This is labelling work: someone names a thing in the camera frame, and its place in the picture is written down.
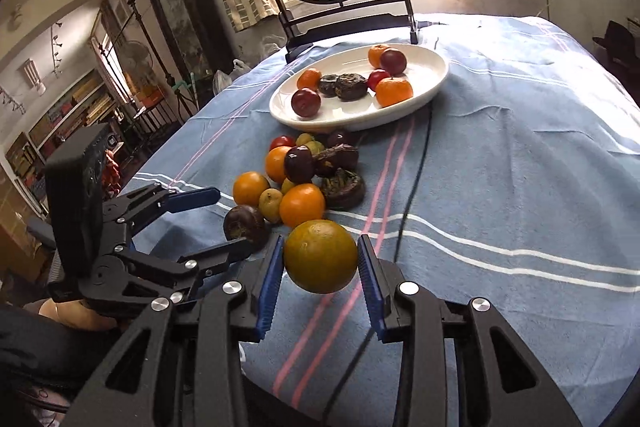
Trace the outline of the person's left hand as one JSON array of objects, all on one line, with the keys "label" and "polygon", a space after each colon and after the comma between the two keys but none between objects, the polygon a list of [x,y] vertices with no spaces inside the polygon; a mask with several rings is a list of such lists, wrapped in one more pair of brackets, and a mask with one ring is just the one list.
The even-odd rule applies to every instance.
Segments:
[{"label": "person's left hand", "polygon": [[88,308],[82,300],[56,303],[52,299],[47,299],[41,305],[38,314],[71,329],[82,329],[83,331],[109,331],[117,327],[117,322],[114,319],[102,317],[93,309]]}]

